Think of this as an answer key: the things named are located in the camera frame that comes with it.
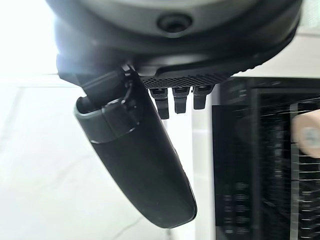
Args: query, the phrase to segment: black plastic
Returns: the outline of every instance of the black plastic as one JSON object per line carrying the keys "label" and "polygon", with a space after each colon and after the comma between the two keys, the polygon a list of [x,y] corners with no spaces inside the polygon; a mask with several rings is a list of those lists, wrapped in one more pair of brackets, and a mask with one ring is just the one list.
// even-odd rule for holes
{"label": "black plastic", "polygon": [[207,95],[214,89],[215,85],[195,86],[193,92],[193,109],[201,110],[206,107]]}
{"label": "black plastic", "polygon": [[100,76],[75,75],[75,77],[87,79],[80,86],[90,101],[98,108],[124,96],[127,91],[124,84],[124,74],[115,70]]}
{"label": "black plastic", "polygon": [[160,17],[158,27],[167,33],[175,34],[187,30],[192,25],[192,18],[181,13],[167,14]]}
{"label": "black plastic", "polygon": [[[302,5],[302,0],[261,0],[224,25],[166,38],[121,29],[97,17],[78,1],[47,2],[56,14],[59,57],[94,67],[130,62],[149,89],[214,85],[239,71],[263,64],[293,39]],[[186,64],[155,63],[158,57],[170,60],[172,56],[184,55],[202,55],[203,59],[195,58]],[[152,74],[144,75],[150,69]],[[76,73],[72,66],[67,72]]]}
{"label": "black plastic", "polygon": [[169,119],[168,89],[150,89],[150,94],[155,100],[160,118],[162,120]]}
{"label": "black plastic", "polygon": [[174,111],[176,114],[184,114],[187,108],[187,97],[190,92],[190,87],[172,88],[174,99]]}
{"label": "black plastic", "polygon": [[193,220],[197,205],[188,178],[138,79],[127,102],[136,103],[131,105],[135,121],[121,99],[83,114],[79,109],[85,107],[78,101],[75,115],[115,182],[150,222],[174,228]]}

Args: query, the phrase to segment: bright light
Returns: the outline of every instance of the bright light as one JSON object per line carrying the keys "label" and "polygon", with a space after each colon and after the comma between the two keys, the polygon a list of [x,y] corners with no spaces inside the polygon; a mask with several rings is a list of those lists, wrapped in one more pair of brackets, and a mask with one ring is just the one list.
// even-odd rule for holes
{"label": "bright light", "polygon": [[0,74],[57,72],[53,14],[46,1],[0,1],[0,31]]}

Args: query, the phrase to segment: white tile floor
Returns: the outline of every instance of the white tile floor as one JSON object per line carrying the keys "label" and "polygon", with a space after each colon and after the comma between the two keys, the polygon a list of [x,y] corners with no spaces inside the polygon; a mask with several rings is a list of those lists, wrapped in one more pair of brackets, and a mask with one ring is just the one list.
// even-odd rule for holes
{"label": "white tile floor", "polygon": [[87,142],[73,116],[81,94],[75,87],[0,89],[0,239],[166,239]]}

